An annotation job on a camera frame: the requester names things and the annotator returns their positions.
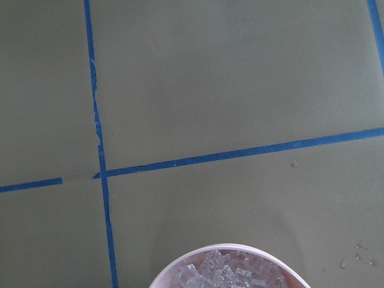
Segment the ice cubes pile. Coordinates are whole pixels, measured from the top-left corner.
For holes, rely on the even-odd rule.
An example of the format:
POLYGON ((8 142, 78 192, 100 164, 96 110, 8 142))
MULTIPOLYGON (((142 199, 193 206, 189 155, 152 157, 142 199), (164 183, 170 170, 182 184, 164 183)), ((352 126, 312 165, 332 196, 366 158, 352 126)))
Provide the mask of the ice cubes pile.
POLYGON ((280 267, 239 250, 212 250, 198 263, 178 268, 172 287, 287 287, 280 267))

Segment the pink bowl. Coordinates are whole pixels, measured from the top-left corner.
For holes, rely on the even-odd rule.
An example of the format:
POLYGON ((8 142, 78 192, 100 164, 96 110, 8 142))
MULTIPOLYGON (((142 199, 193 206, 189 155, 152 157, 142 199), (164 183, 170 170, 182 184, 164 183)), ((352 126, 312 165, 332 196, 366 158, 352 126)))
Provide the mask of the pink bowl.
POLYGON ((310 285, 298 273, 296 273, 291 267, 282 262, 280 259, 258 248, 242 244, 214 244, 188 252, 187 254, 180 256, 179 258, 171 262, 169 265, 167 265, 156 276, 156 278, 153 280, 149 287, 171 287, 172 278, 181 266, 186 265, 188 263, 193 263, 194 265, 199 264, 203 260, 203 255, 211 250, 238 250, 261 256, 262 258, 273 262, 280 267, 284 276, 287 279, 288 287, 310 288, 310 285))

